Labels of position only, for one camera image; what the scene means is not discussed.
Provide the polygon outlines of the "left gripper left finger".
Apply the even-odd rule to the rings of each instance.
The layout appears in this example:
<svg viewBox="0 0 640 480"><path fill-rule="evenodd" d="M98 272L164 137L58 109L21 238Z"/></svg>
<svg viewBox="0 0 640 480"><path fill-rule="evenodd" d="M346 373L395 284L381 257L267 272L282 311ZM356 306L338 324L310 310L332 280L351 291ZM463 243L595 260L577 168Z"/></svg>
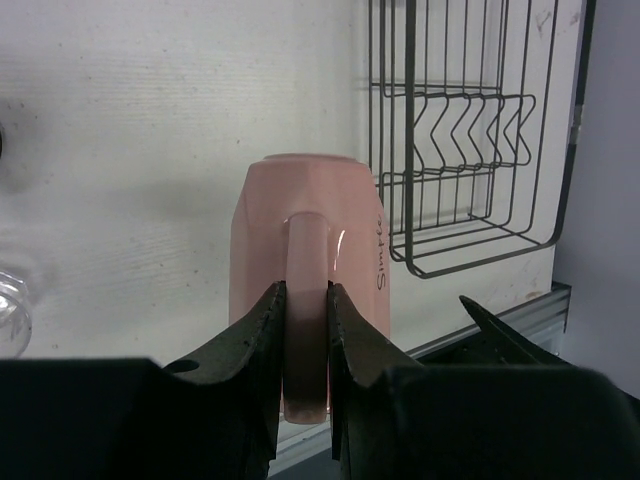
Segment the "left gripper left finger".
<svg viewBox="0 0 640 480"><path fill-rule="evenodd" d="M5 479L264 479L276 455L286 288L160 366L5 360Z"/></svg>

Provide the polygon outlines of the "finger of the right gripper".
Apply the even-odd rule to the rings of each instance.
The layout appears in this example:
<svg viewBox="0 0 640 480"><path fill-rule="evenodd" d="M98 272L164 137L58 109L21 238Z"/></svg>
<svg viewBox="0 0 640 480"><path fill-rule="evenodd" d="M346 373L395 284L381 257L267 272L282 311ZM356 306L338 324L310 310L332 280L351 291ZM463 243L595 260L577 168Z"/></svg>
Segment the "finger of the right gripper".
<svg viewBox="0 0 640 480"><path fill-rule="evenodd" d="M529 341L476 301L464 295L459 300L507 364L565 365L564 360Z"/></svg>

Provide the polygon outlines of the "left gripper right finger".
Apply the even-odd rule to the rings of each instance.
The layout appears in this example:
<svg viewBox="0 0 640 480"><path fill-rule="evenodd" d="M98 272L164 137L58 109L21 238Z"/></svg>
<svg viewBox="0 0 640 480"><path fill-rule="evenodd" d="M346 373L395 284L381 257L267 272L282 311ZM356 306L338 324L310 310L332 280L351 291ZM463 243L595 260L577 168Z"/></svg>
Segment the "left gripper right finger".
<svg viewBox="0 0 640 480"><path fill-rule="evenodd" d="M332 456L345 479L635 479L639 404L565 365L423 365L327 294Z"/></svg>

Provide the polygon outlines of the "pink cup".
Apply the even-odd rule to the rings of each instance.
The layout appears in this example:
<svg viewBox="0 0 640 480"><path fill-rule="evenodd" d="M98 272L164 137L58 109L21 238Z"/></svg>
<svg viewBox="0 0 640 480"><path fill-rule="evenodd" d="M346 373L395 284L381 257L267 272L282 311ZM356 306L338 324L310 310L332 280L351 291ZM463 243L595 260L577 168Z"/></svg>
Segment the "pink cup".
<svg viewBox="0 0 640 480"><path fill-rule="evenodd" d="M229 320L286 284L281 410L326 419L328 307L342 285L361 316L391 335L389 224L371 170L349 157L289 153L251 164L230 234Z"/></svg>

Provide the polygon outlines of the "clear glass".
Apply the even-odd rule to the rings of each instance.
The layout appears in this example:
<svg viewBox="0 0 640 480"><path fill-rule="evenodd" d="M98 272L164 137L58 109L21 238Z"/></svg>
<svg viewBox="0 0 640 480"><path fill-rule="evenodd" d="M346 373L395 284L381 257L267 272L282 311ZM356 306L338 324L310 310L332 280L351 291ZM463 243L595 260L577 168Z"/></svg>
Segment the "clear glass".
<svg viewBox="0 0 640 480"><path fill-rule="evenodd" d="M8 272L1 272L1 359L18 358L32 335L32 318L26 283Z"/></svg>

